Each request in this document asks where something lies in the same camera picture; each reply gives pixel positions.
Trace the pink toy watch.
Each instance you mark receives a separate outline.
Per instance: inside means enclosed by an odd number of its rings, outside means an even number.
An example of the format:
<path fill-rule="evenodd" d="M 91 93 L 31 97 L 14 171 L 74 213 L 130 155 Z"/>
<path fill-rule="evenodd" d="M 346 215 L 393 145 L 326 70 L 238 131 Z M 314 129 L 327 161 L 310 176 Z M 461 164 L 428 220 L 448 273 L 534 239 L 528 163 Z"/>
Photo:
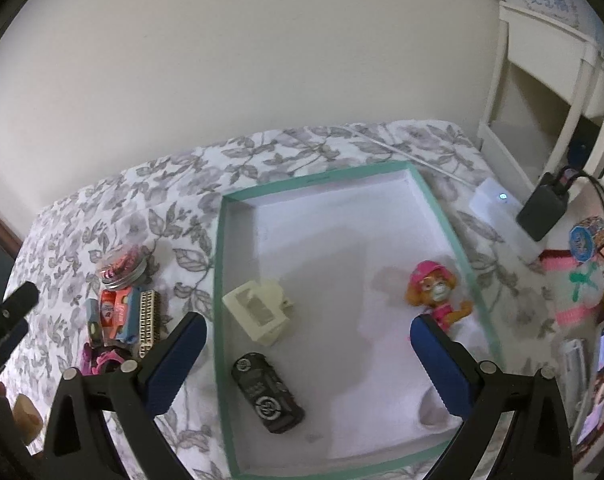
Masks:
<path fill-rule="evenodd" d="M 93 348 L 86 342 L 81 353 L 80 371 L 83 376 L 104 375 L 117 370 L 123 362 L 131 357 L 131 352 L 126 349 L 120 347 Z"/>

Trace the gold black comb block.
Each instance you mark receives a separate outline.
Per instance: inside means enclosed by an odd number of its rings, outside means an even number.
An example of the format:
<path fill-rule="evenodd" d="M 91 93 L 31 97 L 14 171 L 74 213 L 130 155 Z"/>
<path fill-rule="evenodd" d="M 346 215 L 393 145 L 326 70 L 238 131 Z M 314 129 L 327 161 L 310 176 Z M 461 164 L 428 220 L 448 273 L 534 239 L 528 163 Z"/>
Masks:
<path fill-rule="evenodd" d="M 139 298 L 138 355 L 143 359 L 160 340 L 160 295 L 143 290 Z"/>

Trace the brown pink puppy figure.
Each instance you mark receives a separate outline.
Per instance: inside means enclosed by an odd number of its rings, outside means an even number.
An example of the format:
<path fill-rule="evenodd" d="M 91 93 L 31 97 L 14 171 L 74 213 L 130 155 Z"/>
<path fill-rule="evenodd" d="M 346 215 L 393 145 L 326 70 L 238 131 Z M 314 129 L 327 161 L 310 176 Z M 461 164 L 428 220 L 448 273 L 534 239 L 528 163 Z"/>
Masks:
<path fill-rule="evenodd" d="M 412 307 L 423 307 L 439 328 L 447 333 L 453 324 L 472 313 L 473 303 L 462 300 L 453 306 L 452 295 L 457 286 L 453 272 L 441 263 L 424 260 L 410 274 L 405 301 Z"/>

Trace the black toy car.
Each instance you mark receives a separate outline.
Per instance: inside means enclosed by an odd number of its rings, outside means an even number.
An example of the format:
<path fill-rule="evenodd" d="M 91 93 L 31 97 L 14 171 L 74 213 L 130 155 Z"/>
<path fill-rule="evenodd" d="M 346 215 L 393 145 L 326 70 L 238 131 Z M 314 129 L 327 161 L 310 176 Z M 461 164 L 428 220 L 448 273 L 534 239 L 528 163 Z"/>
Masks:
<path fill-rule="evenodd" d="M 304 409 L 264 354 L 249 352 L 236 359 L 232 379 L 271 434 L 284 434 L 304 421 Z"/>

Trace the cream plastic toy block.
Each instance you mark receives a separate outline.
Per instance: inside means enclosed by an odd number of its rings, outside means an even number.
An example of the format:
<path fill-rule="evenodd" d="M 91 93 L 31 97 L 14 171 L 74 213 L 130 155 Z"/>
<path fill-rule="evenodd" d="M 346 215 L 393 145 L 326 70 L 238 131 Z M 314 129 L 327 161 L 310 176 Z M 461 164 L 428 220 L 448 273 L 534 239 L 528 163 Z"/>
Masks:
<path fill-rule="evenodd" d="M 249 338 L 263 347 L 278 341 L 291 322 L 286 310 L 293 302 L 275 280 L 248 281 L 222 301 Z"/>

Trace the orange blue tape dispenser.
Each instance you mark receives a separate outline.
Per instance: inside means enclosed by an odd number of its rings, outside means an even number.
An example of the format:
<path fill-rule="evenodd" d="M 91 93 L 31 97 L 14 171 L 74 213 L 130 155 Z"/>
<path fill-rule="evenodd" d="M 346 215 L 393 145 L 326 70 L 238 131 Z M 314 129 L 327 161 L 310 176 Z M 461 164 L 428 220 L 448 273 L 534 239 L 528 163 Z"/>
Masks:
<path fill-rule="evenodd" d="M 105 342 L 124 346 L 136 344 L 141 296 L 142 290 L 137 286 L 101 292 L 100 322 Z"/>

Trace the clear jar of pink clips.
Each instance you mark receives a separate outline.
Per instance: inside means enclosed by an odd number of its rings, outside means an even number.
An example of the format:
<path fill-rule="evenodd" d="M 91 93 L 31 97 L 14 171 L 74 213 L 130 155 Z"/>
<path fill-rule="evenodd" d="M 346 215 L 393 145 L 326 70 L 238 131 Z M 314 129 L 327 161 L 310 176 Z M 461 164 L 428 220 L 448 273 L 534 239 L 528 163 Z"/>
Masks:
<path fill-rule="evenodd" d="M 147 269 L 147 249 L 140 245 L 120 245 L 107 252 L 97 263 L 101 285 L 108 290 L 135 285 Z"/>

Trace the white router box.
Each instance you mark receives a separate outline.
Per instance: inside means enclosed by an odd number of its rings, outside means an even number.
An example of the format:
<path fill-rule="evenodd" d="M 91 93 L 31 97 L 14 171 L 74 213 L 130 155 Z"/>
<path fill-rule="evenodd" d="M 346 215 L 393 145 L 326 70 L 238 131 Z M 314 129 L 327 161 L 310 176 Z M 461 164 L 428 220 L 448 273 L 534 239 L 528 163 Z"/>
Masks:
<path fill-rule="evenodd" d="M 532 263 L 541 255 L 543 245 L 534 242 L 516 220 L 522 203 L 495 179 L 486 178 L 480 183 L 471 197 L 469 208 L 525 263 Z"/>

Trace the black power bank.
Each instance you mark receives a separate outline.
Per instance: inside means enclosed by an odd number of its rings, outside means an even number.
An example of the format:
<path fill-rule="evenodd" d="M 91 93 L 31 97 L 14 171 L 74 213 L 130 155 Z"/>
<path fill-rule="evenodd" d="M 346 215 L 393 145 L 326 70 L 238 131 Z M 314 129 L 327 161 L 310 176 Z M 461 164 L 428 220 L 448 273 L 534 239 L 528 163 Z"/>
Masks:
<path fill-rule="evenodd" d="M 516 215 L 518 226 L 540 242 L 568 209 L 569 185 L 562 174 L 546 172 Z"/>

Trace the floral grey white blanket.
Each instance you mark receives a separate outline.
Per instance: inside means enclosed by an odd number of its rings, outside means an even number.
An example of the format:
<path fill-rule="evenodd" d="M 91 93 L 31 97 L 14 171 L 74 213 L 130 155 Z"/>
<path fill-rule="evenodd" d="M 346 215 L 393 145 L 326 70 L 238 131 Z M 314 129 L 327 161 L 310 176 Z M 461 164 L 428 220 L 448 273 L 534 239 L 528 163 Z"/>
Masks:
<path fill-rule="evenodd" d="M 384 162 L 415 167 L 438 201 L 476 276 L 502 357 L 494 361 L 470 352 L 453 336 L 462 321 L 451 337 L 476 360 L 493 361 L 507 374 L 559 370 L 562 333 L 552 313 L 557 294 L 549 273 L 537 262 L 522 261 L 469 208 L 476 187 L 491 174 L 488 163 L 459 126 L 398 120 L 238 136 L 145 162 L 44 209 L 8 283 L 10 289 L 33 283 L 40 292 L 28 334 L 3 371 L 8 396 L 26 396 L 40 414 L 49 414 L 64 372 L 80 367 L 87 341 L 84 304 L 104 288 L 97 263 L 120 245 L 144 246 L 148 269 L 142 281 L 160 292 L 162 332 L 174 330 L 189 312 L 201 314 L 208 326 L 206 345 L 156 425 L 190 478 L 234 478 L 224 449 L 213 344 L 213 310 L 224 297 L 214 295 L 223 198 Z M 438 457 L 362 478 L 424 478 Z"/>

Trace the green rimmed white tray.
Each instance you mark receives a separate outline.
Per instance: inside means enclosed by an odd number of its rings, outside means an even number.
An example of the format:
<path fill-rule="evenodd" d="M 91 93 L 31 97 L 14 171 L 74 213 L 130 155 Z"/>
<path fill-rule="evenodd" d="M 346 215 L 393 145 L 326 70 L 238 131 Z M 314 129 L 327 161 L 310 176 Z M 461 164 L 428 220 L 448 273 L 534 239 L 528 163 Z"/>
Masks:
<path fill-rule="evenodd" d="M 427 408 L 436 394 L 409 342 L 417 309 L 409 275 L 424 260 L 457 276 L 455 300 L 473 310 L 453 336 L 479 358 L 502 349 L 451 223 L 407 162 L 334 170 L 226 195 L 215 249 L 214 295 L 274 280 L 293 306 L 264 349 L 305 417 L 271 434 L 232 380 L 256 343 L 217 302 L 213 344 L 218 406 L 237 479 L 354 479 L 446 448 L 459 421 Z"/>

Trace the white wooden shelf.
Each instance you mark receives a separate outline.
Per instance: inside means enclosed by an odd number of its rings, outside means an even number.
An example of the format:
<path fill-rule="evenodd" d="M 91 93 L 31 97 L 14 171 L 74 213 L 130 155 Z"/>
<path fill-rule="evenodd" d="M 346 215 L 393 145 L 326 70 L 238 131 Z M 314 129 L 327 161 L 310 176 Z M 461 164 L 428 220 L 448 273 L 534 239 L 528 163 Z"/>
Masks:
<path fill-rule="evenodd" d="M 519 200 L 570 158 L 604 183 L 604 47 L 554 18 L 502 2 L 477 139 Z"/>

